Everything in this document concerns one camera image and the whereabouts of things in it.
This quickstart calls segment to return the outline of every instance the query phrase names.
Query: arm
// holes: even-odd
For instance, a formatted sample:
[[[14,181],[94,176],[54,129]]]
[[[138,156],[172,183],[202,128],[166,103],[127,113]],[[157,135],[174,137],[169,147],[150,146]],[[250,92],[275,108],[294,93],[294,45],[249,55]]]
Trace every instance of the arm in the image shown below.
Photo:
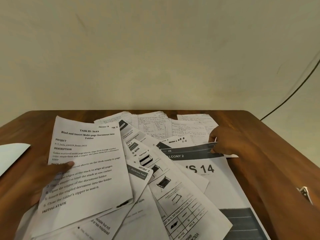
[[[279,240],[320,239],[320,212],[256,145],[221,126],[211,132],[209,141],[215,137],[218,143],[212,152],[237,154],[243,160]]]
[[[14,239],[23,214],[36,204],[42,189],[57,173],[68,171],[74,162],[47,165],[45,158],[36,159],[19,181],[0,198],[1,239]]]

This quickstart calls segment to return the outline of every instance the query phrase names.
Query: hand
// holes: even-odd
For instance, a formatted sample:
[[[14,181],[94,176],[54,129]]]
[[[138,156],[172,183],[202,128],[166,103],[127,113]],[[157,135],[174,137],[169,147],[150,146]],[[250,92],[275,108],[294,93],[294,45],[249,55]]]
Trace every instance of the hand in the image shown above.
[[[48,165],[46,157],[34,160],[15,185],[16,190],[23,192],[25,196],[26,208],[30,208],[40,200],[42,189],[55,178],[57,173],[65,173],[73,165],[73,161]]]
[[[229,127],[218,126],[212,130],[209,136],[209,142],[217,138],[217,144],[211,150],[211,153],[222,153],[226,155],[238,155],[244,147],[254,146],[242,133]]]

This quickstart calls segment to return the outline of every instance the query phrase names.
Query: black cable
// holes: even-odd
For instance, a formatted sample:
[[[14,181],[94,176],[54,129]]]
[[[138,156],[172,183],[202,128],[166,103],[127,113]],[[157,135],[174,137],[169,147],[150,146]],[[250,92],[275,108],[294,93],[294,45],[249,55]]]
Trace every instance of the black cable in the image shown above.
[[[275,112],[278,108],[280,108],[283,104],[286,103],[286,101],[288,101],[301,87],[302,85],[309,79],[309,77],[312,75],[312,73],[315,71],[315,69],[318,67],[320,63],[320,60],[318,60],[317,64],[315,65],[315,67],[312,69],[312,71],[310,72],[310,74],[306,77],[306,79],[300,84],[300,86],[298,86],[298,88],[285,100],[282,102],[282,104],[280,104],[278,107],[276,107],[274,110],[272,110],[270,113],[268,113],[266,116],[264,116],[261,121],[263,119],[265,119],[266,117],[268,117],[270,114],[272,114],[273,112]]]

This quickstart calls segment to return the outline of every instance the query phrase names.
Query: person's left hand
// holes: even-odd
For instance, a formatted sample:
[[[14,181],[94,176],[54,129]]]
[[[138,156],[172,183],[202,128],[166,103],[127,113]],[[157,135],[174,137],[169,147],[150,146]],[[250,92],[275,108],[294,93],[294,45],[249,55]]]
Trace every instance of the person's left hand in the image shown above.
[[[48,165],[46,157],[34,160],[14,186],[17,187],[16,190],[23,192],[26,207],[30,208],[40,200],[42,189],[55,178],[57,173],[65,173],[73,165],[73,161]]]

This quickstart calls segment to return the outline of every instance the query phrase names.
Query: brown wooden surface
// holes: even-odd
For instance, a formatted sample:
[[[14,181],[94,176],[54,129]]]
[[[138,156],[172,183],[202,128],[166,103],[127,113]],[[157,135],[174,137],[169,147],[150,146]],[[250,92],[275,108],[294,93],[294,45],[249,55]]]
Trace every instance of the brown wooden surface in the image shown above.
[[[96,119],[121,111],[123,110],[29,111],[2,126],[0,145],[27,143],[31,146],[0,178],[0,195],[3,195],[18,180],[34,158],[49,155],[56,116],[93,123]],[[129,111],[133,114],[143,114],[155,110]],[[177,119],[177,114],[210,114],[219,125],[226,125],[241,131],[260,147],[294,186],[297,188],[307,186],[314,206],[320,209],[320,169],[251,113],[213,110],[163,110],[163,112],[172,119]],[[251,175],[243,166],[241,158],[228,159],[228,163],[271,239],[277,239],[269,215],[256,189],[250,184]]]

